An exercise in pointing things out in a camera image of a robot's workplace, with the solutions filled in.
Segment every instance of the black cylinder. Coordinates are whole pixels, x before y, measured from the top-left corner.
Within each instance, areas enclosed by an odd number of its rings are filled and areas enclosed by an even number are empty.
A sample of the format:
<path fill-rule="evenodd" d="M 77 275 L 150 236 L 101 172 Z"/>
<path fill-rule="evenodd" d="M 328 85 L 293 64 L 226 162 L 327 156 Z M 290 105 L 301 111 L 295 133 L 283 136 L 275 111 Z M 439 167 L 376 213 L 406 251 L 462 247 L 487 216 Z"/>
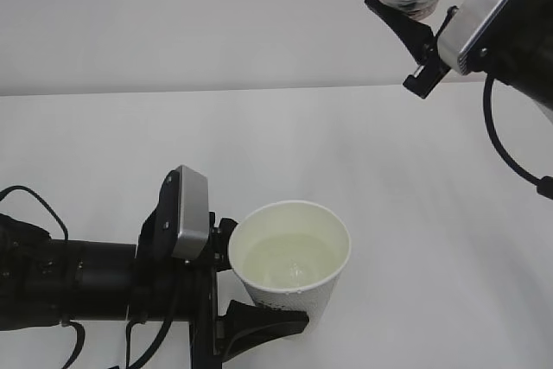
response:
<path fill-rule="evenodd" d="M 512 86 L 553 111 L 553 16 L 541 16 L 522 31 L 509 53 L 505 68 L 511 69 L 506 78 Z"/>
<path fill-rule="evenodd" d="M 176 284 L 182 295 L 175 319 L 188 321 L 196 310 L 197 271 L 176 281 L 177 260 L 150 262 L 135 251 L 135 245 L 62 240 L 48 240 L 30 256 L 13 250 L 3 272 L 9 277 L 0 281 L 0 330 L 130 315 L 161 321 Z"/>

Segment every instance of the wire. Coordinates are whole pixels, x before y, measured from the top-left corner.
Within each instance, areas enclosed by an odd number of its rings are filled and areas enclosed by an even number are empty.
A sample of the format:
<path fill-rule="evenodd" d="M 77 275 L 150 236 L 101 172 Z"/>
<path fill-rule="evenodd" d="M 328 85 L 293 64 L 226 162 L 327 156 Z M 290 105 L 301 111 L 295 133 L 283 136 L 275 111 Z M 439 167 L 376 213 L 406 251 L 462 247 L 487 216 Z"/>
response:
<path fill-rule="evenodd" d="M 58 214 L 52 209 L 52 207 L 44 199 L 42 199 L 42 197 L 38 193 L 36 193 L 33 189 L 27 188 L 26 186 L 22 186 L 22 185 L 10 186 L 9 188 L 6 188 L 2 192 L 0 192 L 0 202 L 15 190 L 22 190 L 23 192 L 27 192 L 28 194 L 31 194 L 35 199 L 37 199 L 41 203 L 41 205 L 44 206 L 44 208 L 52 215 L 52 217 L 60 226 L 61 230 L 63 231 L 64 242 L 65 244 L 67 244 L 67 242 L 69 241 L 69 232 L 67 231 L 66 225 L 60 219 Z"/>
<path fill-rule="evenodd" d="M 175 281 L 174 281 L 173 295 L 171 296 L 171 303 L 169 304 L 168 312 L 165 315 L 165 318 L 163 319 L 162 326 L 157 332 L 155 339 L 152 341 L 151 345 L 149 345 L 149 347 L 146 349 L 143 355 L 130 366 L 128 363 L 129 357 L 130 357 L 130 331 L 132 330 L 132 327 L 134 326 L 135 323 L 134 321 L 129 321 L 129 323 L 127 323 L 127 329 L 125 330 L 126 340 L 127 340 L 126 369 L 141 369 L 144 365 L 148 363 L 148 361 L 154 356 L 154 354 L 156 354 L 157 350 L 165 340 L 165 337 L 167 336 L 167 333 L 171 328 L 171 325 L 173 324 L 173 320 L 175 319 L 176 310 L 178 308 L 179 301 L 181 299 L 181 287 L 182 287 L 181 282 L 182 282 L 183 271 L 184 271 L 183 265 L 179 264 L 179 269 L 175 273 Z M 119 366 L 114 366 L 110 369 L 119 369 Z"/>
<path fill-rule="evenodd" d="M 484 94 L 483 94 L 483 110 L 484 110 L 484 121 L 486 122 L 486 130 L 487 134 L 490 137 L 490 140 L 492 141 L 493 147 L 497 150 L 501 158 L 507 165 L 515 171 L 517 175 L 522 177 L 523 179 L 527 180 L 534 186 L 538 186 L 540 184 L 540 179 L 538 179 L 536 176 L 525 170 L 522 166 L 520 166 L 515 160 L 509 155 L 505 147 L 503 147 L 503 144 L 501 144 L 501 141 L 499 140 L 498 133 L 495 130 L 495 125 L 493 123 L 493 117 L 492 117 L 492 89 L 493 89 L 493 82 L 495 81 L 495 78 L 492 75 L 487 76 L 486 83 L 484 85 Z"/>
<path fill-rule="evenodd" d="M 75 363 L 75 360 L 79 357 L 80 353 L 83 350 L 83 346 L 85 345 L 85 328 L 82 324 L 76 322 L 76 321 L 68 321 L 64 324 L 66 327 L 71 327 L 75 329 L 75 332 L 77 333 L 77 341 L 75 342 L 75 347 L 73 348 L 73 352 L 71 353 L 71 356 L 69 356 L 69 359 L 67 360 L 66 364 L 61 369 L 68 369 L 69 366 L 71 366 L 73 363 Z"/>

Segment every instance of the white wall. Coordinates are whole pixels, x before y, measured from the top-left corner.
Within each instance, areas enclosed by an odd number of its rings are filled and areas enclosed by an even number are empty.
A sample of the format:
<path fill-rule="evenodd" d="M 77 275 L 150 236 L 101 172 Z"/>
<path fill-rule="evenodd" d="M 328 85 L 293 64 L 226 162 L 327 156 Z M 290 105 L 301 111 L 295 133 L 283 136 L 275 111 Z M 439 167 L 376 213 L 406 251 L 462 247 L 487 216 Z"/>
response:
<path fill-rule="evenodd" d="M 219 215 L 289 198 L 333 209 L 353 256 L 321 325 L 228 369 L 552 367 L 553 202 L 494 153 L 481 88 L 443 85 L 427 101 L 398 86 L 0 98 L 0 188 L 35 188 L 74 239 L 127 243 L 179 163 L 208 176 Z M 538 108 L 498 86 L 495 111 L 513 155 L 551 173 Z M 23 194 L 0 209 L 60 237 Z M 220 292 L 221 310 L 247 299 L 232 274 Z M 86 328 L 76 368 L 123 360 L 123 323 Z M 136 355 L 156 330 L 137 330 Z M 1 366 L 61 367 L 73 342 L 64 328 L 0 333 Z M 188 367 L 187 344 L 179 324 L 149 368 Z"/>
<path fill-rule="evenodd" d="M 431 22 L 462 0 L 442 0 Z M 363 0 L 0 0 L 0 95 L 399 84 Z"/>

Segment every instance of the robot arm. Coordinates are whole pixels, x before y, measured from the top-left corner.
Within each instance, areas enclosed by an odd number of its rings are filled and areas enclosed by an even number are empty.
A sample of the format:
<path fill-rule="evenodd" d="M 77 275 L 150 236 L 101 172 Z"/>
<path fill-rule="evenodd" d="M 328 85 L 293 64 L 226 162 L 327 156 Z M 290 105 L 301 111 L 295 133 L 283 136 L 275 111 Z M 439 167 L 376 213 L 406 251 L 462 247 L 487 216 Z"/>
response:
<path fill-rule="evenodd" d="M 518 165 L 495 131 L 491 94 L 495 80 L 513 86 L 553 111 L 553 0 L 465 0 L 452 6 L 434 35 L 379 0 L 365 0 L 399 37 L 419 65 L 404 86 L 425 99 L 452 69 L 486 73 L 483 108 L 488 135 L 501 158 L 537 191 L 553 199 L 553 179 Z"/>

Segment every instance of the black cable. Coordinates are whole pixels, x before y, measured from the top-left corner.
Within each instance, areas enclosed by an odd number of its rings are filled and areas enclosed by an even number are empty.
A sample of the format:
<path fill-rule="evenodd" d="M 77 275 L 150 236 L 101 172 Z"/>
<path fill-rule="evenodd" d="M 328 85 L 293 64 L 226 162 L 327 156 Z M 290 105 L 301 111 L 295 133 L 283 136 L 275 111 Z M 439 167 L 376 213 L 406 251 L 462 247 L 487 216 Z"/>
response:
<path fill-rule="evenodd" d="M 135 327 L 138 323 L 143 324 L 143 319 L 140 317 L 133 317 L 132 319 L 129 320 L 129 322 L 127 323 L 127 326 L 124 328 L 124 333 L 125 333 L 124 337 L 127 343 L 127 347 L 125 351 L 126 352 L 125 364 L 124 364 L 125 369 L 129 369 L 129 365 L 130 365 L 130 336 L 132 335 L 132 328 Z"/>
<path fill-rule="evenodd" d="M 522 166 L 520 166 L 515 160 L 509 155 L 503 144 L 498 137 L 498 132 L 495 130 L 495 125 L 493 123 L 492 116 L 492 89 L 493 82 L 495 78 L 488 74 L 486 77 L 486 83 L 484 85 L 484 93 L 482 96 L 482 108 L 484 111 L 484 121 L 486 122 L 487 134 L 492 141 L 493 147 L 499 153 L 501 158 L 507 166 L 509 166 L 517 175 L 527 180 L 529 183 L 537 187 L 537 192 L 546 198 L 553 200 L 553 178 L 545 176 L 541 179 L 534 176 L 532 173 L 528 172 Z"/>
<path fill-rule="evenodd" d="M 27 192 L 28 194 L 31 194 L 33 197 L 35 197 L 35 199 L 37 199 L 41 203 L 41 205 L 44 206 L 44 208 L 52 215 L 52 217 L 60 226 L 61 230 L 63 231 L 64 241 L 67 244 L 67 241 L 69 240 L 69 232 L 67 231 L 66 225 L 63 223 L 63 221 L 60 219 L 57 213 L 52 209 L 52 207 L 44 199 L 42 199 L 42 197 L 38 193 L 36 193 L 33 189 L 27 188 L 26 186 L 22 186 L 22 185 L 10 186 L 9 188 L 6 188 L 2 192 L 0 192 L 0 202 L 15 190 L 22 190 L 24 192 Z"/>
<path fill-rule="evenodd" d="M 140 358 L 138 358 L 135 363 L 133 363 L 130 366 L 127 366 L 126 369 L 141 369 L 144 365 L 148 363 L 148 361 L 154 356 L 154 354 L 156 354 L 157 350 L 165 340 L 165 337 L 167 336 L 167 333 L 171 328 L 171 325 L 173 324 L 173 320 L 175 319 L 176 310 L 179 306 L 179 301 L 181 299 L 183 271 L 184 271 L 183 264 L 179 264 L 179 269 L 175 273 L 175 281 L 174 281 L 173 295 L 171 296 L 171 303 L 169 304 L 168 312 L 165 315 L 165 318 L 163 319 L 162 326 L 157 332 L 155 339 L 152 341 L 151 345 L 149 345 L 149 347 L 146 349 L 143 355 Z M 128 331 L 127 334 L 128 334 L 127 353 L 130 356 L 130 331 Z M 110 369 L 119 369 L 119 366 L 114 366 Z"/>
<path fill-rule="evenodd" d="M 486 122 L 487 134 L 492 140 L 493 147 L 497 150 L 501 158 L 507 165 L 515 171 L 517 175 L 529 181 L 532 185 L 537 186 L 539 179 L 533 174 L 526 171 L 522 166 L 520 166 L 515 160 L 507 153 L 503 144 L 501 144 L 498 132 L 495 130 L 495 125 L 493 123 L 492 117 L 492 89 L 493 82 L 495 78 L 492 75 L 488 75 L 486 78 L 486 83 L 484 85 L 484 96 L 483 96 L 483 109 L 484 109 L 484 121 Z"/>
<path fill-rule="evenodd" d="M 80 353 L 83 350 L 83 346 L 85 345 L 85 328 L 82 324 L 76 322 L 76 321 L 68 321 L 67 323 L 63 324 L 64 327 L 72 327 L 75 329 L 75 332 L 77 332 L 77 341 L 75 342 L 75 347 L 73 348 L 73 352 L 71 353 L 71 356 L 69 356 L 69 359 L 67 360 L 66 364 L 61 369 L 67 369 L 69 366 L 71 366 L 75 360 L 79 357 Z"/>

